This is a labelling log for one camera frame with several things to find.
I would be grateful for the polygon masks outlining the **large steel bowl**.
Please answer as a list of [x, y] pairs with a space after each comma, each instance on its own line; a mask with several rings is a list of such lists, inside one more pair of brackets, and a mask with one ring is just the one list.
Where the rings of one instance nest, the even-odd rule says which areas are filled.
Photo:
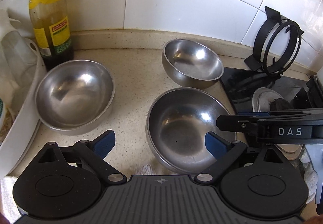
[[214, 132], [228, 142], [234, 132], [220, 131], [216, 120], [229, 112], [213, 96], [194, 88], [175, 88], [161, 94], [151, 105], [146, 137], [156, 159], [173, 172], [197, 174], [215, 158], [205, 146], [205, 136]]

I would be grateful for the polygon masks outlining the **steel burner cap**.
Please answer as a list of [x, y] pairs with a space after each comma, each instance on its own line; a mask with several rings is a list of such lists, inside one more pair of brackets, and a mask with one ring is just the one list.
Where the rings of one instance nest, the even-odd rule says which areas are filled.
[[[274, 90], [269, 88], [258, 88], [252, 96], [252, 110], [254, 112], [269, 112], [270, 104], [277, 99], [284, 98]], [[289, 160], [296, 160], [302, 150], [302, 145], [278, 145], [276, 147], [283, 153], [283, 155]]]

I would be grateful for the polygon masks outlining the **white cloth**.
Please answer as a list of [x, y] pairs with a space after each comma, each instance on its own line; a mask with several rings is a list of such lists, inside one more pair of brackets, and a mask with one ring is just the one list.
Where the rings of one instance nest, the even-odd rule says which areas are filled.
[[322, 199], [322, 144], [305, 145], [299, 157], [304, 168], [304, 180], [308, 187], [307, 204]]

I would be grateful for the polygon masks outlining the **black glass cooktop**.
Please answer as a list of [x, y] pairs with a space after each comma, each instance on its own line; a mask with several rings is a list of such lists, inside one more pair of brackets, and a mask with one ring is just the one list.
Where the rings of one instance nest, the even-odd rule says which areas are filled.
[[268, 76], [263, 72], [225, 68], [221, 83], [236, 113], [322, 109], [322, 88], [316, 76], [304, 81], [281, 75]]

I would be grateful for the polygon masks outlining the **black stove pot support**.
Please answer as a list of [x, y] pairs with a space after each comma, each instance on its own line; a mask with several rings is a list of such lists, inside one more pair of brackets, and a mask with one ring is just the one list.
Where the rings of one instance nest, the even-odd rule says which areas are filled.
[[303, 30], [298, 23], [265, 6], [267, 20], [260, 27], [253, 52], [244, 62], [252, 71], [282, 75], [301, 48]]

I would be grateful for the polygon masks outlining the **white plastic tray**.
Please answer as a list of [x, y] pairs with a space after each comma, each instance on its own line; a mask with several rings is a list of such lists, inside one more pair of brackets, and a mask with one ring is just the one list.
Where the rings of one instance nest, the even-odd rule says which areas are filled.
[[24, 158], [38, 131], [40, 120], [36, 111], [36, 90], [47, 70], [34, 41], [26, 38], [30, 47], [35, 47], [37, 66], [29, 91], [9, 133], [1, 144], [1, 178], [11, 173]]

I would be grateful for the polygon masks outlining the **clear plastic bottle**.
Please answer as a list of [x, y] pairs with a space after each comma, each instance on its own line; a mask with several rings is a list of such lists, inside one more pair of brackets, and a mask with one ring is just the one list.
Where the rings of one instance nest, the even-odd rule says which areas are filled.
[[37, 54], [1, 10], [1, 100], [11, 105], [15, 93], [29, 88], [37, 66]]

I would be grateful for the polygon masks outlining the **yellow green oil bottle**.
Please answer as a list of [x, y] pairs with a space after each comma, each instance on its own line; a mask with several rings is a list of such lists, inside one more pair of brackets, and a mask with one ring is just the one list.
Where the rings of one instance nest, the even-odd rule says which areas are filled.
[[66, 0], [29, 0], [29, 16], [47, 70], [72, 60]]

